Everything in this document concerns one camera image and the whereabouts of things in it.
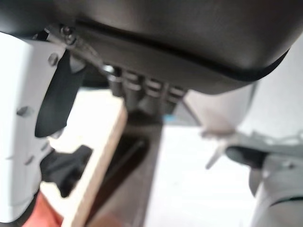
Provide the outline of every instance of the white floor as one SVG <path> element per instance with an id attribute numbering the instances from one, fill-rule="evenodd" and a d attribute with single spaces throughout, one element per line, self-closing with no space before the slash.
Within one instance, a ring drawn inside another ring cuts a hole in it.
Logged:
<path id="1" fill-rule="evenodd" d="M 145 227 L 244 227 L 248 222 L 254 203 L 249 169 L 223 157 L 205 170 L 216 142 L 202 140 L 200 131 L 164 129 Z"/>

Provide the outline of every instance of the bolt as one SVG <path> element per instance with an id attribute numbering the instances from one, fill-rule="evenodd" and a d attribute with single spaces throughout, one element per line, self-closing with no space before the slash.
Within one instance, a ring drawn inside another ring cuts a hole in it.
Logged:
<path id="1" fill-rule="evenodd" d="M 49 56 L 48 58 L 48 63 L 51 66 L 55 66 L 58 63 L 58 60 L 59 60 L 59 56 L 56 53 L 52 53 L 51 56 Z"/>

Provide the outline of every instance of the red object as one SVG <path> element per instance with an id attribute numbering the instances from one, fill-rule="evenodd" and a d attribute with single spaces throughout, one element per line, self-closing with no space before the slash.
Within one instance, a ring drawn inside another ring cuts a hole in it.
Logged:
<path id="1" fill-rule="evenodd" d="M 60 227 L 63 217 L 59 215 L 39 192 L 32 215 L 23 227 Z"/>

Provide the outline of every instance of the white plastic part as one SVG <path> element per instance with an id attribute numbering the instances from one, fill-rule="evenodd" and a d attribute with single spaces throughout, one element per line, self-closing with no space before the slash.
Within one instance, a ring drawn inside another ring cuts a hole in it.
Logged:
<path id="1" fill-rule="evenodd" d="M 36 120 L 57 68 L 48 59 L 64 51 L 0 33 L 0 222 L 19 218 L 39 189 L 40 162 L 51 148 L 35 137 Z"/>
<path id="2" fill-rule="evenodd" d="M 184 100 L 206 132 L 227 134 L 234 132 L 249 108 L 254 85 L 220 95 L 206 95 L 189 91 Z"/>

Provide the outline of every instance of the wooden board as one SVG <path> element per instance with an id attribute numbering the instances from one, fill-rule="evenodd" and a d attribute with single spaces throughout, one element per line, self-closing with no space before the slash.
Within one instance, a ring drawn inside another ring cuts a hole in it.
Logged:
<path id="1" fill-rule="evenodd" d="M 90 207 L 103 180 L 126 124 L 123 100 L 108 90 L 78 93 L 62 136 L 51 140 L 60 152 L 71 153 L 80 145 L 93 149 L 82 178 L 68 198 L 60 196 L 53 183 L 41 183 L 41 191 L 64 220 L 63 227 L 84 226 Z"/>

